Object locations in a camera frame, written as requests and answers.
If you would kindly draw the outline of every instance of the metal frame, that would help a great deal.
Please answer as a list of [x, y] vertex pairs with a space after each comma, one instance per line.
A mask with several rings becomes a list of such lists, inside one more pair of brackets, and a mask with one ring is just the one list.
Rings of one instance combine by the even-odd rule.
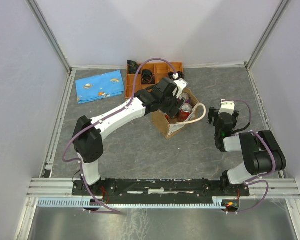
[[53, 50], [55, 51], [56, 55], [59, 57], [63, 67], [65, 68], [65, 70], [67, 72], [71, 71], [71, 67], [69, 65], [69, 63], [67, 62], [60, 46], [58, 45], [58, 42], [56, 41], [52, 31], [50, 30], [50, 28], [48, 27], [46, 20], [44, 19], [44, 16], [39, 8], [39, 5], [36, 3], [35, 0], [26, 0], [27, 4], [29, 5], [33, 15], [35, 16], [36, 20], [38, 21], [38, 23], [41, 26], [41, 29], [43, 30], [46, 38], [48, 39], [48, 41], [50, 42]]
[[274, 15], [272, 16], [268, 26], [266, 27], [264, 33], [262, 34], [258, 44], [256, 45], [249, 61], [246, 63], [245, 67], [247, 70], [251, 69], [253, 64], [255, 63], [256, 59], [258, 58], [260, 52], [262, 51], [265, 43], [269, 39], [271, 33], [273, 32], [276, 24], [279, 22], [284, 10], [286, 9], [290, 0], [281, 0], [279, 6], [277, 7]]
[[61, 102], [60, 102], [60, 105], [58, 108], [56, 121], [55, 121], [53, 132], [52, 132], [52, 137], [51, 137], [51, 140], [49, 143], [49, 147], [48, 147], [45, 159], [41, 166], [41, 171], [40, 171], [39, 177], [42, 177], [46, 170], [50, 171], [50, 174], [52, 172], [52, 166], [53, 166], [53, 161], [54, 161], [54, 157], [55, 157], [56, 147], [57, 147], [59, 137], [61, 134], [64, 115], [65, 115], [66, 108], [67, 108], [67, 105], [69, 102], [70, 93], [71, 93], [72, 85], [74, 82], [75, 72], [76, 72], [75, 70], [72, 70], [66, 79]]
[[[55, 122], [55, 126], [52, 132], [51, 141], [47, 150], [47, 154], [45, 160], [41, 167], [40, 177], [44, 174], [44, 171], [51, 171], [52, 165], [54, 161], [55, 150], [57, 147], [58, 139], [60, 136], [62, 123], [65, 115], [65, 111], [67, 108], [72, 84], [74, 81], [74, 76], [76, 69], [71, 69], [70, 65], [68, 64], [60, 46], [58, 45], [52, 31], [49, 29], [41, 10], [39, 9], [38, 4], [35, 0], [26, 0], [28, 3], [31, 11], [33, 12], [35, 18], [39, 22], [44, 34], [46, 35], [48, 41], [50, 42], [52, 48], [56, 52], [57, 56], [59, 57], [62, 65], [69, 73], [67, 77], [67, 81], [64, 87], [62, 100], [59, 105], [59, 110]], [[262, 120], [264, 127], [266, 129], [271, 129], [269, 124], [269, 120], [265, 109], [263, 107], [262, 101], [260, 99], [257, 87], [255, 85], [253, 76], [250, 72], [251, 67], [255, 63], [256, 59], [258, 58], [260, 52], [262, 51], [266, 41], [268, 40], [269, 36], [273, 32], [276, 24], [278, 23], [279, 19], [281, 18], [284, 10], [286, 9], [290, 0], [282, 0], [276, 9], [273, 17], [271, 18], [266, 30], [262, 34], [256, 48], [254, 49], [249, 61], [245, 64], [247, 69], [247, 73], [251, 80], [251, 85], [255, 93], [256, 100], [258, 102], [259, 111], [261, 112]], [[288, 206], [289, 214], [293, 223], [293, 227], [295, 229], [296, 235], [298, 239], [300, 239], [300, 194], [297, 189], [297, 185], [294, 179], [292, 178], [279, 178], [279, 179], [267, 179], [269, 182], [269, 192], [267, 195], [267, 199], [285, 199], [286, 204]], [[15, 234], [14, 239], [16, 240], [25, 240], [28, 238], [32, 220], [35, 214], [36, 207], [82, 207], [84, 204], [87, 203], [91, 198], [89, 196], [72, 196], [73, 183], [71, 179], [51, 179], [51, 178], [33, 178], [31, 180], [26, 200], [24, 203], [24, 207], [22, 209], [21, 217], [19, 220], [19, 224], [17, 227], [17, 231]], [[265, 191], [264, 184], [255, 184], [249, 188], [250, 196], [249, 197], [241, 197], [241, 199], [258, 199], [261, 198]], [[213, 197], [213, 201], [216, 205], [213, 205], [212, 208], [219, 207], [218, 202], [222, 199], [232, 199], [231, 197]], [[129, 207], [129, 208], [148, 208], [148, 207], [158, 207], [158, 208], [178, 208], [179, 206], [171, 205], [171, 206], [153, 206], [153, 205], [126, 205], [126, 206], [113, 206], [113, 207]], [[193, 205], [185, 205], [181, 206], [182, 208], [207, 208], [207, 206], [195, 204]]]
[[[267, 199], [285, 199], [289, 209], [290, 217], [298, 239], [300, 240], [300, 194], [292, 178], [267, 179], [269, 182], [269, 192]], [[15, 235], [16, 240], [27, 239], [36, 207], [62, 207], [80, 208], [86, 206], [91, 199], [89, 196], [72, 196], [73, 183], [70, 178], [33, 178], [27, 192], [26, 202], [22, 210], [19, 226]], [[265, 185], [257, 183], [249, 188], [250, 196], [240, 199], [260, 199], [264, 195]], [[171, 204], [171, 205], [150, 205], [150, 204], [130, 204], [130, 205], [109, 205], [117, 208], [174, 208], [174, 209], [221, 209], [222, 200], [234, 199], [235, 197], [213, 197], [213, 204]]]

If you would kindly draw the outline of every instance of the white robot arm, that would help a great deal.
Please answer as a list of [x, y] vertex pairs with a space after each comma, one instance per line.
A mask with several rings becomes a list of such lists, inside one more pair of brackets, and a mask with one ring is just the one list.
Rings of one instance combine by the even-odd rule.
[[73, 135], [88, 125], [99, 122], [73, 142], [77, 155], [82, 161], [87, 184], [92, 185], [100, 179], [98, 158], [103, 153], [102, 140], [124, 124], [157, 110], [161, 110], [171, 117], [175, 116], [184, 103], [184, 100], [179, 97], [186, 86], [187, 82], [181, 78], [172, 81], [165, 77], [151, 89], [151, 92], [146, 89], [136, 92], [128, 106], [129, 100], [103, 115], [91, 119], [87, 119], [85, 116], [79, 118]]

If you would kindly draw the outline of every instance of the soda can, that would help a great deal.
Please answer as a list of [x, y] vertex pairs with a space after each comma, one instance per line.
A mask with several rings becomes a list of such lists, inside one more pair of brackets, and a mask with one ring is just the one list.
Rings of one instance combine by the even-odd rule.
[[191, 98], [190, 98], [189, 94], [187, 94], [185, 92], [181, 93], [179, 99], [184, 99], [185, 104], [187, 104], [187, 103], [190, 104]]
[[164, 114], [165, 118], [166, 118], [167, 120], [169, 120], [169, 115], [166, 114], [166, 113], [164, 113], [164, 112], [163, 112], [163, 114]]
[[190, 116], [191, 112], [192, 112], [192, 106], [187, 103], [183, 104], [179, 112], [179, 117], [178, 117], [179, 122], [184, 122]]

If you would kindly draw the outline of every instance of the white wall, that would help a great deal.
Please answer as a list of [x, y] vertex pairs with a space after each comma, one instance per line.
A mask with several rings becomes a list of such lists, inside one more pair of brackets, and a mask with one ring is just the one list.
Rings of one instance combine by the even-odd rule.
[[300, 190], [300, 0], [290, 2], [252, 74]]
[[66, 72], [24, 0], [0, 0], [0, 240], [46, 153]]
[[37, 0], [71, 66], [243, 63], [280, 0]]

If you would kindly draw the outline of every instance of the metal floor panel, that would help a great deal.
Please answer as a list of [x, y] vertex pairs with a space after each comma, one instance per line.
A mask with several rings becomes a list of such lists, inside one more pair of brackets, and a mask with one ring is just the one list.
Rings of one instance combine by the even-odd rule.
[[[242, 200], [242, 209], [256, 201]], [[295, 240], [285, 200], [226, 215], [210, 209], [122, 208], [120, 215], [37, 207], [30, 240]]]

